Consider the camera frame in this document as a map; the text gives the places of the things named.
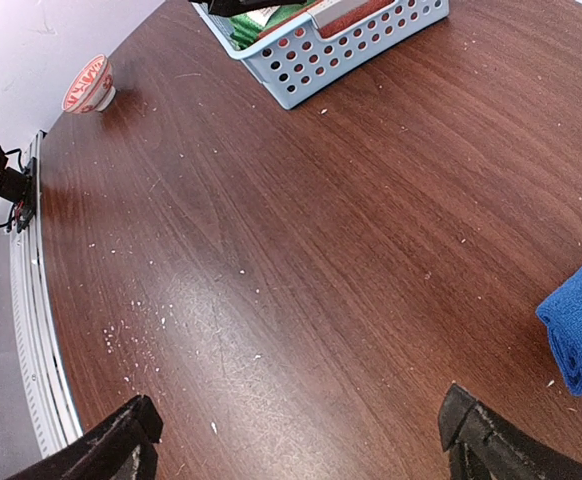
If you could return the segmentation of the orange patterned bowl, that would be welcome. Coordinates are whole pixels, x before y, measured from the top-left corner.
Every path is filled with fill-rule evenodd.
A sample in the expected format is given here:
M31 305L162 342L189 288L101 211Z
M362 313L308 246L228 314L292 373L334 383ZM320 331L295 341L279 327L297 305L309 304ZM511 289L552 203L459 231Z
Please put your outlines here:
M66 113L103 112L114 99L113 68L104 54L94 57L68 88L62 109Z

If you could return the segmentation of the light blue perforated basket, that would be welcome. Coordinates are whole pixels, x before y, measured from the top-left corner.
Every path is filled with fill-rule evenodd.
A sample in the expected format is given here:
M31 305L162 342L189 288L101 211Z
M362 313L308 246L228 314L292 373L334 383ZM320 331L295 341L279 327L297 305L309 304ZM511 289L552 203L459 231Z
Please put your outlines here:
M363 1L324 1L265 33L240 50L230 20L193 8L227 55L241 62L283 108L289 110L359 65L441 21L447 1L378 2L356 22Z

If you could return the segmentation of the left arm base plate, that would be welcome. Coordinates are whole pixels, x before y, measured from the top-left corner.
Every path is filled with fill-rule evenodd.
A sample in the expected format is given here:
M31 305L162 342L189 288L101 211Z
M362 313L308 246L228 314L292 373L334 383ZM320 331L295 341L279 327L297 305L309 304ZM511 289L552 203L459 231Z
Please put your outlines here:
M11 210L11 224L7 231L23 232L30 224L37 212L38 206L38 165L36 156L31 156L22 174L25 177L25 190L21 198L13 203Z

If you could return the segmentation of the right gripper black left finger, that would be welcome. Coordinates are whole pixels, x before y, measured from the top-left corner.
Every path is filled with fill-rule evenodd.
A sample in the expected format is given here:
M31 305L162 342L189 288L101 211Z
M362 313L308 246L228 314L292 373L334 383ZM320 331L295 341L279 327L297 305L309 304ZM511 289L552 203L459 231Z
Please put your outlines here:
M137 395L75 442L14 474L14 479L154 479L163 420Z

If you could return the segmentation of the aluminium front rail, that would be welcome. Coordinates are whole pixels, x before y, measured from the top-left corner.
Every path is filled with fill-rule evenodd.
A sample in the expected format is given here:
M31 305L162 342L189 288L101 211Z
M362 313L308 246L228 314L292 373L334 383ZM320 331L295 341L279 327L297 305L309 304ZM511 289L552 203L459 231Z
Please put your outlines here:
M42 131L23 159L33 171L27 226L10 233L10 279L17 355L38 449L46 458L83 435L65 373L52 315L42 239L40 160Z

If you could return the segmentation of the rust brown towel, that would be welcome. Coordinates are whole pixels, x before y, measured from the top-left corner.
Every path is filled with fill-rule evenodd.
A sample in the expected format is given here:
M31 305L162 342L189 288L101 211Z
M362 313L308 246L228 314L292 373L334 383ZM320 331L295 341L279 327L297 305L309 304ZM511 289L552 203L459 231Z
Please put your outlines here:
M261 40L271 35L275 30L305 12L308 12L313 17L313 23L319 36L322 39L329 39L392 4L393 1L390 0L308 2L281 23L267 27L256 39Z

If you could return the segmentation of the green towel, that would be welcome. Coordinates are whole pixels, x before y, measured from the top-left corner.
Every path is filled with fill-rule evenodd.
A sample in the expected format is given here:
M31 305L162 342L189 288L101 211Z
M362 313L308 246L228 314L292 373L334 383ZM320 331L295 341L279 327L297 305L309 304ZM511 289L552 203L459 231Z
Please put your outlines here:
M267 7L231 17L233 32L230 39L233 46L238 50L250 47L266 32L292 19L312 4L314 1L304 1L300 4Z

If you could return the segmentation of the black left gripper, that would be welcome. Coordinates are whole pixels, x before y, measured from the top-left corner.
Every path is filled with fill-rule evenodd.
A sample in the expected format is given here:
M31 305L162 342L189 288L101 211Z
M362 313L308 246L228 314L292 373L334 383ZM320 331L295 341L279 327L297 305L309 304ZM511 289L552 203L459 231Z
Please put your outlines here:
M253 11L286 7L305 8L313 1L300 0L189 0L191 4L203 5L206 11L215 16L237 16Z

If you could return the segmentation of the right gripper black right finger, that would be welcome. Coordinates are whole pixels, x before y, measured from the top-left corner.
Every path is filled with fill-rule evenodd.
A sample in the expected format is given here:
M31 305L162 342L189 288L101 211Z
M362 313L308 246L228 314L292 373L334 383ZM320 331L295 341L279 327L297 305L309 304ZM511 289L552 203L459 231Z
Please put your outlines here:
M452 479L582 479L582 463L518 429L453 383L438 413Z

